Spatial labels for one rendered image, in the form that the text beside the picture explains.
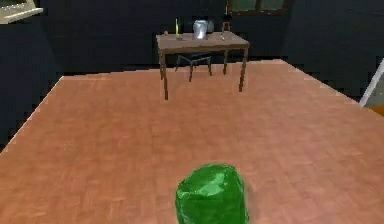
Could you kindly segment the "pale beige shelf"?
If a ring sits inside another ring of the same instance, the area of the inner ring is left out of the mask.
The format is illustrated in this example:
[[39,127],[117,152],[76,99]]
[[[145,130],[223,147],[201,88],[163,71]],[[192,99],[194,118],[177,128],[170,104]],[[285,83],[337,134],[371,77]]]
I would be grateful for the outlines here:
[[23,20],[43,11],[34,0],[0,0],[0,25]]

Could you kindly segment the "dark framed window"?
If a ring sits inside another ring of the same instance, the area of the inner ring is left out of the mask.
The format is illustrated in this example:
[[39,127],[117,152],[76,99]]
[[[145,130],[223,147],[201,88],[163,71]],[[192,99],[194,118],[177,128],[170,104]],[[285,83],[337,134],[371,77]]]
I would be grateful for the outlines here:
[[292,0],[226,0],[227,10],[233,15],[275,15],[285,13]]

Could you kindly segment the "dark thin bottle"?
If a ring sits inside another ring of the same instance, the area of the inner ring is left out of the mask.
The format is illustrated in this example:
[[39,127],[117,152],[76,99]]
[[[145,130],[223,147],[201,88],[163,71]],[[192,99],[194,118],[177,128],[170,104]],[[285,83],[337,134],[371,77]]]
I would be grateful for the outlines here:
[[224,15],[223,16],[221,34],[224,34],[225,31],[231,31],[231,16],[230,15]]

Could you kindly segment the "white door frame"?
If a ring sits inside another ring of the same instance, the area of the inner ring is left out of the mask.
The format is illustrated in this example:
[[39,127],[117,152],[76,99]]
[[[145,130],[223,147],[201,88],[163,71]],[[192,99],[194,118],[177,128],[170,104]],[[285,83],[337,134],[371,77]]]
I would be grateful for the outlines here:
[[374,76],[372,77],[369,85],[367,86],[367,88],[366,88],[366,90],[365,90],[365,92],[363,94],[363,97],[359,101],[359,105],[361,107],[364,107],[366,105],[366,103],[368,102],[368,99],[370,98],[371,94],[375,90],[376,85],[380,81],[381,76],[383,74],[384,74],[384,58],[380,62],[380,64],[379,64],[379,66],[378,66]]

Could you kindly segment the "brown wooden table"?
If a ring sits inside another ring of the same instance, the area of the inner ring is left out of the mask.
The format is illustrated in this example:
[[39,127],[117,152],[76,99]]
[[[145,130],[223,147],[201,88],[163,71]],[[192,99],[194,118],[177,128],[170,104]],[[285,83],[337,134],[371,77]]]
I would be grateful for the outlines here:
[[213,32],[208,34],[205,39],[196,39],[192,33],[161,34],[156,36],[157,51],[160,65],[160,79],[164,86],[164,99],[168,99],[168,80],[166,75],[166,56],[181,53],[200,53],[200,52],[224,52],[223,74],[227,71],[228,52],[231,50],[242,50],[243,61],[240,73],[239,91],[243,91],[245,70],[248,61],[248,51],[250,43],[230,31]]

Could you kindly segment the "dark metal chair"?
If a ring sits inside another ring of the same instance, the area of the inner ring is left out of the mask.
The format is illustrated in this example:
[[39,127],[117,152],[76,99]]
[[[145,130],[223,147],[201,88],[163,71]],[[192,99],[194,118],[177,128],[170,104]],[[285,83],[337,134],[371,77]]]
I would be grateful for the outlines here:
[[202,61],[205,61],[207,63],[209,75],[212,75],[212,64],[211,64],[210,52],[179,54],[177,56],[175,70],[178,70],[182,60],[189,63],[189,81],[192,81],[193,69]]

